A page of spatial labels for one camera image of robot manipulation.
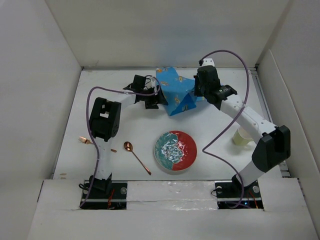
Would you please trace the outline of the blue patterned cloth napkin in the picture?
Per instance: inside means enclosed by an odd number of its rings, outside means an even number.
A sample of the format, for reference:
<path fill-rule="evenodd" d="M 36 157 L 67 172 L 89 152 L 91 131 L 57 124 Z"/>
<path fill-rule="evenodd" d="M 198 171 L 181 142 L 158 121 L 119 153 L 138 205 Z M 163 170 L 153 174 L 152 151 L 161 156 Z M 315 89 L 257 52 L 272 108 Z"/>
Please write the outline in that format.
<path fill-rule="evenodd" d="M 168 103 L 164 108 L 169 116 L 194 109 L 197 102 L 205 100 L 195 96 L 195 80 L 179 75 L 174 67 L 157 68 L 156 78 Z"/>

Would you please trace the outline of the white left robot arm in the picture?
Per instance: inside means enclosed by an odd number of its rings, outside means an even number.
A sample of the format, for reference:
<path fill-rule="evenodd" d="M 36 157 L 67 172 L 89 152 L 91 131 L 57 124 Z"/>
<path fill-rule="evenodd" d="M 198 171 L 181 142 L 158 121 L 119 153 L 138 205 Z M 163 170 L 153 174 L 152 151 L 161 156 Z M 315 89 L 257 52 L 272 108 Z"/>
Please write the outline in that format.
<path fill-rule="evenodd" d="M 94 90 L 115 93 L 115 100 L 97 97 L 90 109 L 90 98 Z M 138 102 L 144 102 L 146 108 L 152 109 L 158 109 L 158 105 L 168 105 L 161 83 L 155 76 L 135 75 L 133 82 L 122 90 L 95 86 L 89 91 L 85 118 L 89 137 L 96 149 L 94 179 L 107 180 L 112 175 L 111 143 L 120 128 L 121 111 Z"/>

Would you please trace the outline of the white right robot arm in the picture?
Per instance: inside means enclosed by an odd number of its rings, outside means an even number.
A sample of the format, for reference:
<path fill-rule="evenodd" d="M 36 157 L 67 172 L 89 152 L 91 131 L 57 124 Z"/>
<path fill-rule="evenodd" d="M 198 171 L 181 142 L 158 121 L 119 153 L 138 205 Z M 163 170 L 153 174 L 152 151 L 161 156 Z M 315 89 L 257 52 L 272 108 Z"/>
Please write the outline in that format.
<path fill-rule="evenodd" d="M 200 61 L 194 78 L 195 95 L 233 118 L 256 144 L 251 161 L 232 178 L 232 193 L 243 197 L 249 192 L 249 185 L 291 156 L 291 131 L 264 119 L 246 105 L 235 89 L 222 85 L 211 58 Z"/>

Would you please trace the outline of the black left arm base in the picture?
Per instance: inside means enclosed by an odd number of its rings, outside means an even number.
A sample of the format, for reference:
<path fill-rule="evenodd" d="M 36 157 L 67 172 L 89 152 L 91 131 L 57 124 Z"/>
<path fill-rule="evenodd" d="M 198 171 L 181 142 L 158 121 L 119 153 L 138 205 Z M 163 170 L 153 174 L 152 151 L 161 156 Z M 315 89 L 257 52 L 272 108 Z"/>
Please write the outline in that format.
<path fill-rule="evenodd" d="M 93 176 L 78 186 L 82 190 L 79 207 L 83 210 L 126 210 L 127 209 L 127 181 L 108 179 L 94 179 Z"/>

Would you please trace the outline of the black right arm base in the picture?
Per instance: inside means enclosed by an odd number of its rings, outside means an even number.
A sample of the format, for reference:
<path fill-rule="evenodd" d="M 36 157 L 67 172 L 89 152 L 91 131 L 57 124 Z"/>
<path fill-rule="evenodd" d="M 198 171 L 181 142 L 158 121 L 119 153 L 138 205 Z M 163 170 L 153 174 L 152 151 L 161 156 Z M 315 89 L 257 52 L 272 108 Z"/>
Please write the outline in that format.
<path fill-rule="evenodd" d="M 211 195 L 216 197 L 217 207 L 222 209 L 263 209 L 263 201 L 258 181 L 242 188 L 231 180 L 217 180 Z"/>

